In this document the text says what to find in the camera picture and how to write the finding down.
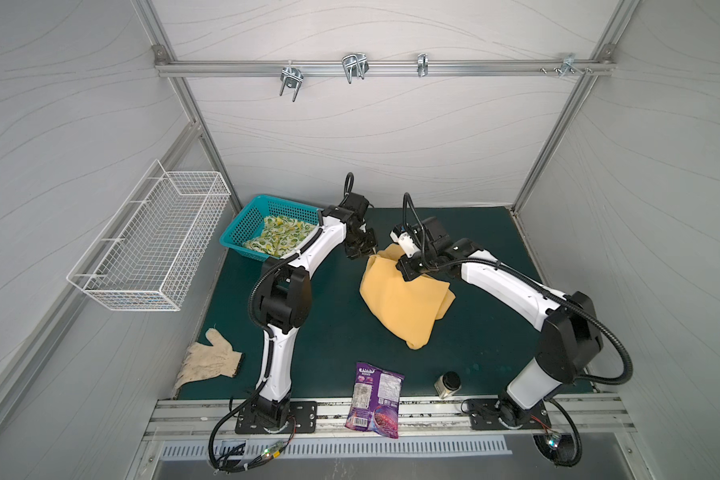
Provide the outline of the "yellow skirt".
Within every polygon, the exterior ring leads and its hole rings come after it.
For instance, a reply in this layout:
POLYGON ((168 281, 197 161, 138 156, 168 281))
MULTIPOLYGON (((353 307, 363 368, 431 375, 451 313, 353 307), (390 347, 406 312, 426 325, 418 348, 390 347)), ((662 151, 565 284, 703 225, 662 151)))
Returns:
POLYGON ((430 340, 456 296, 450 284, 423 275, 405 281, 397 269, 404 251, 397 244, 368 258, 359 292, 371 313, 408 348, 418 350, 430 340))

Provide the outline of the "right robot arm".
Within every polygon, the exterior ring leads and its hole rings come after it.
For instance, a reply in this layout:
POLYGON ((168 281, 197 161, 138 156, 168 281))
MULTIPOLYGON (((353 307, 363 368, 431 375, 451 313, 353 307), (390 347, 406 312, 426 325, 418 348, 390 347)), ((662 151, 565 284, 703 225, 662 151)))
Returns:
POLYGON ((418 215, 409 193, 403 195, 402 209, 402 221, 390 237, 403 250, 396 267, 404 280, 447 274, 498 299, 540 334, 534 357, 489 409, 504 427, 517 430, 527 424, 533 409, 565 385, 584 380, 619 386, 633 377, 626 346, 597 318, 586 294, 547 287, 468 238, 452 240, 437 218, 418 215), (614 347, 622 362, 621 373, 614 377, 586 371, 604 343, 614 347))

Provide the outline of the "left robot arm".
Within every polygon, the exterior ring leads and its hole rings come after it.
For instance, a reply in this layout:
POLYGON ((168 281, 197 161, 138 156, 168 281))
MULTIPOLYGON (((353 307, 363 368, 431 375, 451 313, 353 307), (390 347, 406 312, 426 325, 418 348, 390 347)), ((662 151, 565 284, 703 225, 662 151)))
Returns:
POLYGON ((216 450, 216 436, 229 420, 248 412, 256 424, 276 433, 287 430, 293 437, 298 430, 297 417, 291 413, 291 365, 300 327, 312 306, 311 277, 337 247, 344 248, 350 259, 376 252, 374 231, 367 226, 365 214, 370 202, 353 191, 354 174, 344 180, 343 195, 336 205, 318 212, 318 226, 309 237, 281 258, 264 262, 262 273, 248 298, 250 320, 263 332, 262 367, 253 393, 232 407, 211 431, 207 453, 216 473, 246 472, 274 460, 290 444, 278 441, 251 460, 237 460, 243 445, 225 453, 216 450))

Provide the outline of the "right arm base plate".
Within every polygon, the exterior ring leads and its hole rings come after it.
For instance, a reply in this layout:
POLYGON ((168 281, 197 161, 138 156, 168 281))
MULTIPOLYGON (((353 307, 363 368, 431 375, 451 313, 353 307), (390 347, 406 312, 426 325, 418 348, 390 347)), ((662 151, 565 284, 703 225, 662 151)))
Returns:
POLYGON ((468 417, 472 430, 546 430, 551 428, 542 401, 523 409, 509 398, 468 398, 460 411, 468 417))

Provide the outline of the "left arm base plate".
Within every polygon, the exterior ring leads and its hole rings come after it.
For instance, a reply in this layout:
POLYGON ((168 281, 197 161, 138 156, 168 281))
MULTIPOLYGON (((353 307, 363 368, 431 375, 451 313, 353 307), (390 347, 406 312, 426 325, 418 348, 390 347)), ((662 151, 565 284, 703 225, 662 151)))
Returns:
POLYGON ((237 415, 234 431, 238 435, 285 434, 291 431, 311 434, 316 431, 316 401, 291 401, 287 413, 281 412, 277 421, 253 406, 243 407, 237 415))

